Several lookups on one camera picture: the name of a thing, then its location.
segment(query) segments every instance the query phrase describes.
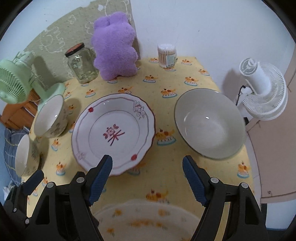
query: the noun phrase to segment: glass jar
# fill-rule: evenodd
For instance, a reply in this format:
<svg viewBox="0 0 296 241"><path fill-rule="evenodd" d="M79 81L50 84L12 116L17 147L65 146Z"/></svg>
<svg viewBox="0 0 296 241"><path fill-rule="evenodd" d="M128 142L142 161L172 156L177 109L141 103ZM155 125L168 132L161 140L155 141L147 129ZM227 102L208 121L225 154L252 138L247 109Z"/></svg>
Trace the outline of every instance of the glass jar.
<svg viewBox="0 0 296 241"><path fill-rule="evenodd" d="M70 48L65 56L68 58L68 66L75 74L80 84L88 83L98 77L98 70L93 65L93 58L84 43Z"/></svg>

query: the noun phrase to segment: table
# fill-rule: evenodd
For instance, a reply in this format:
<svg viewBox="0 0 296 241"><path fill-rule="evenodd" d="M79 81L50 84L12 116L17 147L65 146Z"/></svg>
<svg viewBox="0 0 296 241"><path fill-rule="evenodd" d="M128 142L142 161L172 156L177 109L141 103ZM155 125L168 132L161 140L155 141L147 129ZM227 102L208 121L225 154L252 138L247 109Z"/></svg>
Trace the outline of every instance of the table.
<svg viewBox="0 0 296 241"><path fill-rule="evenodd" d="M219 91L208 72L194 57L180 57L173 70L160 68L154 62L155 59L138 61L138 73L133 77L117 77L113 81L105 82L98 76L84 86L76 79L66 82L64 97L70 112L66 130L57 138L47 139L36 138L33 128L31 129L30 138L37 143L41 151L41 168L45 178L28 198L29 216L48 182L53 181L57 185L67 184L77 171L84 171L76 162L71 148L71 132L80 113L100 97L118 92L131 93L147 102L155 114L156 132L159 135L154 138L151 149L135 168L108 179L99 201L91 208L93 213L107 204L123 203L130 199L146 199L177 205L201 217L204 208L195 201L182 170L182 159L185 155L191 155L197 165L204 168L210 176L232 185L246 182L254 192L252 171L245 146L227 160L211 160L193 151L177 131L174 107L181 94L193 88ZM177 96L162 98L169 90ZM171 137L170 141L165 143L167 145L160 145L161 133L165 131ZM229 203L226 203L216 240L222 239L228 210Z"/></svg>

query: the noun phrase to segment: white plate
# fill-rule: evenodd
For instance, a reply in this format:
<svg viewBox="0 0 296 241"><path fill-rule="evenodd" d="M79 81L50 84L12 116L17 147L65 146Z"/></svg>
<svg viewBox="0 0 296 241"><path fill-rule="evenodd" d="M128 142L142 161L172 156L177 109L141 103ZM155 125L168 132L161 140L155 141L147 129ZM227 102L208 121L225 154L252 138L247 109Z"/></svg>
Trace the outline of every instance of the white plate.
<svg viewBox="0 0 296 241"><path fill-rule="evenodd" d="M210 89L185 92L176 103L175 122L192 149L213 159L234 155L246 138L238 108L225 95Z"/></svg>
<svg viewBox="0 0 296 241"><path fill-rule="evenodd" d="M111 94L82 112L73 130L72 150L87 171L110 155L110 175L120 175L142 160L154 135L155 117L146 102L130 94Z"/></svg>
<svg viewBox="0 0 296 241"><path fill-rule="evenodd" d="M179 207L137 200L104 208L94 217L105 241L189 241L200 221Z"/></svg>

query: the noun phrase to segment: cabinet door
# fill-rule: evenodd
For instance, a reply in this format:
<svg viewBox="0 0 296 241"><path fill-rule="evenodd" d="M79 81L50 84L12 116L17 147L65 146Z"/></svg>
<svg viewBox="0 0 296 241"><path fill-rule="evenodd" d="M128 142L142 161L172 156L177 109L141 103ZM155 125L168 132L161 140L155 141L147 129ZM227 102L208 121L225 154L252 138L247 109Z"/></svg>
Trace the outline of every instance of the cabinet door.
<svg viewBox="0 0 296 241"><path fill-rule="evenodd" d="M276 119L259 121L250 131L261 179L262 197L296 192L296 79L288 104Z"/></svg>

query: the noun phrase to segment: wooden headboard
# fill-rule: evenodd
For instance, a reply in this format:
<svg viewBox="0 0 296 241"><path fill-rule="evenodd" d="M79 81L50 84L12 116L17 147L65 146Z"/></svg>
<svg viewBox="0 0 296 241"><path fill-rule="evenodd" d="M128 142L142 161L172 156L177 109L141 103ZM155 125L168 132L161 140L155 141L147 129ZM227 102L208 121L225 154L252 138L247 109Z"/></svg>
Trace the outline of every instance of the wooden headboard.
<svg viewBox="0 0 296 241"><path fill-rule="evenodd" d="M24 126L32 126L34 117L37 113L37 106L40 97L31 90L28 99L20 104L7 104L3 110L0 121L7 127L16 130L22 129Z"/></svg>

